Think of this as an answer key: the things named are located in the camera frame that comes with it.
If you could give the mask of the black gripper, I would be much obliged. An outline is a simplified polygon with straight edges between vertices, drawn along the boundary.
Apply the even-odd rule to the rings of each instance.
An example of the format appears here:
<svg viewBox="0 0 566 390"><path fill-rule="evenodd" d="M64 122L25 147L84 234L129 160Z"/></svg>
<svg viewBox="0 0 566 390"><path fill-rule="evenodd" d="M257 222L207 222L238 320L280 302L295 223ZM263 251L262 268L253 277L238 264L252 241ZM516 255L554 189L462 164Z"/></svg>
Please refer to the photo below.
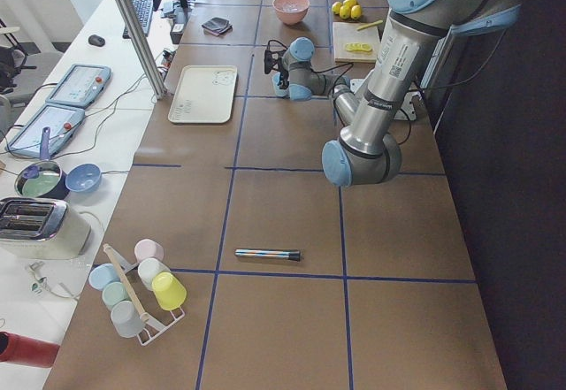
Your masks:
<svg viewBox="0 0 566 390"><path fill-rule="evenodd" d="M284 61L288 47L281 41L270 39L264 51L264 73L279 73L278 87L287 88L289 86L289 70Z"/></svg>

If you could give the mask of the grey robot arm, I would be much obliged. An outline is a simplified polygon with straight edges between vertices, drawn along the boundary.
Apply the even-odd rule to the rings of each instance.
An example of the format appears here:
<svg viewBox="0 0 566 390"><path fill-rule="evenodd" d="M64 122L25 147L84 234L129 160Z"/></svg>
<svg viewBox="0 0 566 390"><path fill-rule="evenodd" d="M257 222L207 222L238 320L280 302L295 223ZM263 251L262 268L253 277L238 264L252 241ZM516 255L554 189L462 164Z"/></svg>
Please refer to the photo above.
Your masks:
<svg viewBox="0 0 566 390"><path fill-rule="evenodd" d="M294 101L327 96L345 126L322 150L326 178L338 187L378 184L400 170L402 153L388 132L436 42L448 33L475 35L512 26L521 0L387 0L389 12L376 64L357 92L346 78L312 69L306 37L280 51L266 50L264 71L275 72L274 92Z"/></svg>

